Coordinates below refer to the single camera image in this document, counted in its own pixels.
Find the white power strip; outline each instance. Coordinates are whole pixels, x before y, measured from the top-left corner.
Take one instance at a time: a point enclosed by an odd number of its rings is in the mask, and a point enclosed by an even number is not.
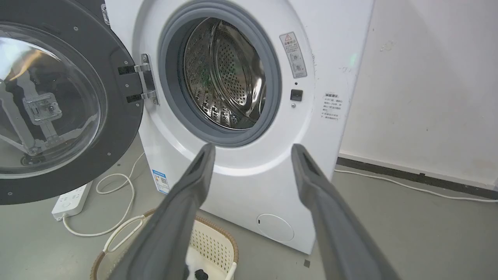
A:
[[[93,181],[90,181],[75,190],[59,196],[54,209],[52,209],[52,215],[58,222],[62,221],[63,215],[69,217],[81,212],[83,204],[85,204],[85,200],[87,199],[88,192],[92,188],[92,182]]]

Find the power cord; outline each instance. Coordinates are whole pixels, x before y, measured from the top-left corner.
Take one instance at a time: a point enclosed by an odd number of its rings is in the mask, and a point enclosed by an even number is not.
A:
[[[121,189],[122,187],[126,186],[127,183],[129,183],[129,186],[131,187],[131,200],[129,201],[129,204],[128,204],[128,208],[126,209],[126,212],[124,213],[123,217],[121,218],[121,220],[115,225],[113,226],[112,228],[106,230],[106,231],[103,231],[103,232],[100,232],[100,233],[93,233],[93,234],[84,234],[84,233],[79,233],[79,232],[75,232],[74,230],[72,230],[69,225],[67,224],[67,216],[62,216],[62,222],[64,223],[64,226],[66,227],[66,229],[74,234],[74,235],[77,235],[77,236],[82,236],[82,237],[95,237],[95,236],[100,236],[100,235],[104,235],[104,234],[107,234],[113,230],[115,230],[116,228],[118,228],[126,219],[126,217],[128,216],[128,213],[131,209],[131,205],[133,204],[133,201],[135,200],[135,187],[133,187],[133,183],[131,182],[131,175],[133,174],[133,171],[135,170],[135,165],[136,163],[140,160],[140,158],[145,154],[145,152],[143,152],[136,160],[135,160],[135,163],[133,164],[133,167],[131,168],[131,172],[129,174],[129,176],[126,176],[124,174],[121,174],[121,173],[114,173],[114,174],[110,174],[110,175],[107,175],[105,176],[104,178],[102,178],[98,183],[97,185],[95,186],[95,190],[97,191],[98,194],[109,194],[109,193],[112,193],[112,192],[115,192],[119,189]],[[100,183],[102,183],[102,181],[104,181],[105,179],[109,178],[109,177],[112,177],[112,176],[122,176],[126,179],[126,181],[121,184],[121,186],[113,189],[113,190],[110,190],[110,191],[100,191],[99,190],[99,186],[100,186]]]
[[[433,192],[433,191],[430,191],[430,190],[424,190],[424,189],[420,189],[420,188],[408,186],[408,185],[405,185],[403,183],[394,181],[394,180],[389,179],[389,178],[384,178],[384,177],[374,176],[374,175],[367,175],[367,174],[362,174],[362,173],[358,173],[358,172],[354,172],[354,171],[337,170],[337,169],[335,169],[334,171],[335,172],[339,172],[339,173],[348,173],[348,174],[360,175],[360,176],[368,177],[368,178],[374,178],[374,179],[384,180],[384,181],[388,181],[388,182],[395,183],[397,185],[403,186],[405,188],[409,188],[409,189],[412,189],[412,190],[421,191],[421,192],[425,192],[425,193],[430,193],[430,194],[433,194],[433,195],[436,195],[436,196],[439,196],[439,197],[443,197],[443,198],[448,198],[448,199],[468,200],[468,201],[478,201],[478,202],[498,202],[498,199],[479,199],[479,198],[470,198],[470,197],[448,196],[448,195],[440,194],[440,193]]]

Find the front-loading washing machine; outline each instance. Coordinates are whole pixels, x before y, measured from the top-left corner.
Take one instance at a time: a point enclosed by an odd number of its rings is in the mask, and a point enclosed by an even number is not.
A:
[[[291,147],[329,179],[373,0],[5,0],[0,201],[94,179],[137,131],[167,194],[217,146],[201,209],[310,253]]]

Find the laundry basket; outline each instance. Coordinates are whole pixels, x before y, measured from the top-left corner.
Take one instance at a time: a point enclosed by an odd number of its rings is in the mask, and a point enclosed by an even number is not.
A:
[[[104,249],[94,261],[90,280],[106,280],[111,275],[138,235],[141,226],[150,219],[154,211],[155,209],[127,220],[111,234]],[[111,247],[111,243],[115,243],[113,241],[118,233],[133,223],[138,223],[138,225],[116,246]],[[203,270],[209,275],[209,280],[234,279],[235,269],[239,261],[239,249],[229,232],[205,218],[196,216],[189,246],[202,255]]]

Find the white wall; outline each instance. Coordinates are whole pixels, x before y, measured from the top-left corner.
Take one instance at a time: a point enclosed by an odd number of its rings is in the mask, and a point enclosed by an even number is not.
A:
[[[498,0],[376,0],[341,156],[493,189]]]

